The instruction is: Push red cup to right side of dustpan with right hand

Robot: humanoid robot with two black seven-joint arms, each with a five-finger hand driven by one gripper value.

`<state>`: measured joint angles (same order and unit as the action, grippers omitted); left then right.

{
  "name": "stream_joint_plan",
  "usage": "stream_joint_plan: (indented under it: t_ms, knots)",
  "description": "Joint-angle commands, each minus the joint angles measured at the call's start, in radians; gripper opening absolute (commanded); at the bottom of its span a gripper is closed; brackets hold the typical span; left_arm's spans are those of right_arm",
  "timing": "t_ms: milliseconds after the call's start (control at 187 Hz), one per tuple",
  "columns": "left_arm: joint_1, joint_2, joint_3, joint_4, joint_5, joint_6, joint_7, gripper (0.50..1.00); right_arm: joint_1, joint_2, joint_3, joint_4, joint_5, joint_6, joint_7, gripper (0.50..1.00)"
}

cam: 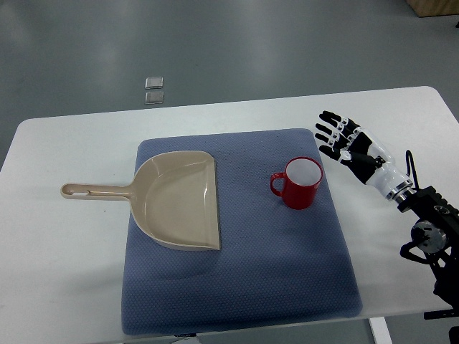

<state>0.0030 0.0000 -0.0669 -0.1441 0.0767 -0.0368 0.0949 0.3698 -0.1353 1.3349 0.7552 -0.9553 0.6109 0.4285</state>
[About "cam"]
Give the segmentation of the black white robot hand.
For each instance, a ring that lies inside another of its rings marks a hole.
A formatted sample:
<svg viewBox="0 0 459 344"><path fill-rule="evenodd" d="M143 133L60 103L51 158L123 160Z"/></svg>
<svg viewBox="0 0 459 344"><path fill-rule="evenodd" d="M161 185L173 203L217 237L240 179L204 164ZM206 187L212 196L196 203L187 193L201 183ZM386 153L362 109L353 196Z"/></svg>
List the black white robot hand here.
<svg viewBox="0 0 459 344"><path fill-rule="evenodd" d="M401 203L415 193L412 179L396 166L391 153L350 118L323 111L316 123L319 151L346 166L365 185L388 200Z"/></svg>

